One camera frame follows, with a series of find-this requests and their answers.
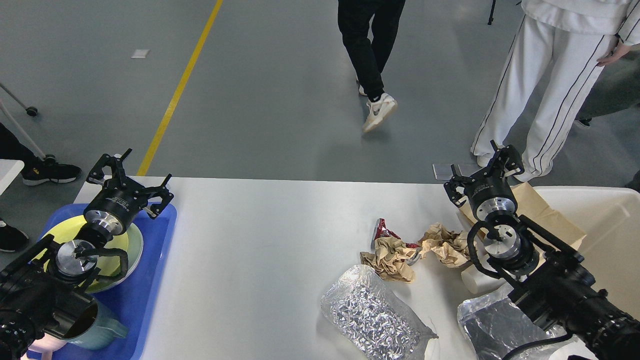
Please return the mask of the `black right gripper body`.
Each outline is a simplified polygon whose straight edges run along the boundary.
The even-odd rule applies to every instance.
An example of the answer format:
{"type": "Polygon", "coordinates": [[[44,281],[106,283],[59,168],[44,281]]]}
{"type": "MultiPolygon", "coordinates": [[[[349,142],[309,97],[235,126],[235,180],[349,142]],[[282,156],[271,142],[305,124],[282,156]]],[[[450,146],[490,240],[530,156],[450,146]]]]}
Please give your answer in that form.
{"type": "Polygon", "coordinates": [[[471,213],[478,221],[496,214],[516,214],[518,203],[503,170],[480,170],[465,185],[471,213]]]}

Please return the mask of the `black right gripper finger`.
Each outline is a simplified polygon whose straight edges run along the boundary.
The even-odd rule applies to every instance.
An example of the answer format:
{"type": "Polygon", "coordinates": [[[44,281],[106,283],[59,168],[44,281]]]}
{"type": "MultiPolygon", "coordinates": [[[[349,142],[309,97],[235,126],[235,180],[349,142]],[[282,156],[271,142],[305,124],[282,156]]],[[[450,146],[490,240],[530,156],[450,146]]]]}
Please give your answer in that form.
{"type": "Polygon", "coordinates": [[[490,144],[494,155],[489,160],[489,176],[507,178],[525,172],[521,153],[514,146],[499,146],[494,140],[491,140],[490,144]]]}
{"type": "Polygon", "coordinates": [[[443,186],[448,200],[455,207],[461,208],[467,202],[464,191],[471,186],[473,178],[458,173],[455,165],[450,165],[450,170],[452,172],[451,178],[443,186]]]}

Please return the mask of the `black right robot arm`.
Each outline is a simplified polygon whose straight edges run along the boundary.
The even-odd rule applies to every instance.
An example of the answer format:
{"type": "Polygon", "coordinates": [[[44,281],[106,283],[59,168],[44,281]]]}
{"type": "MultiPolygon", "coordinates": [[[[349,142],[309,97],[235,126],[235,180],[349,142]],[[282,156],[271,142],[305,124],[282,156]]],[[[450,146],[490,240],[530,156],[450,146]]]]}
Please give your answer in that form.
{"type": "Polygon", "coordinates": [[[518,150],[491,145],[494,156],[470,176],[453,171],[444,184],[456,207],[469,203],[476,218],[467,236],[470,260],[482,274],[512,285],[509,298],[542,330],[560,325],[566,334],[516,347],[506,360],[533,347],[579,337],[599,360],[639,357],[639,322],[613,305],[605,289],[595,291],[594,276],[576,249],[517,214],[518,203],[507,177],[522,174],[518,150]]]}

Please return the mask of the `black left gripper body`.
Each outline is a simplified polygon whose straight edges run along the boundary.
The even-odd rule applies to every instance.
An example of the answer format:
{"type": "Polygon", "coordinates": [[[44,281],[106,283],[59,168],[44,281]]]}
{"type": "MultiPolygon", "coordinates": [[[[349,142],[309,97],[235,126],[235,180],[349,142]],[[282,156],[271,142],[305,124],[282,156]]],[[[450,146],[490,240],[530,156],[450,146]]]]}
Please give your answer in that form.
{"type": "Polygon", "coordinates": [[[105,187],[84,210],[87,227],[103,237],[123,235],[149,199],[141,189],[105,187]]]}

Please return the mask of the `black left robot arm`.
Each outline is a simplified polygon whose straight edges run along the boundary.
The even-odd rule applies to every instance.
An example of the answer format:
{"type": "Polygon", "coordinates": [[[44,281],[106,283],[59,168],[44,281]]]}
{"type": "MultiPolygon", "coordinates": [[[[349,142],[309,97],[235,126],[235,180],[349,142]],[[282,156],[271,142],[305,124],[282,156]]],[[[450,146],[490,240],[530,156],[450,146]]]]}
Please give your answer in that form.
{"type": "Polygon", "coordinates": [[[1,271],[1,358],[25,358],[45,335],[101,350],[130,332],[89,293],[94,283],[114,284],[130,273],[128,251],[110,247],[144,211],[157,219],[174,198],[172,174],[146,187],[125,173],[130,153],[104,153],[86,181],[101,186],[84,208],[77,233],[62,243],[48,233],[1,271]]]}

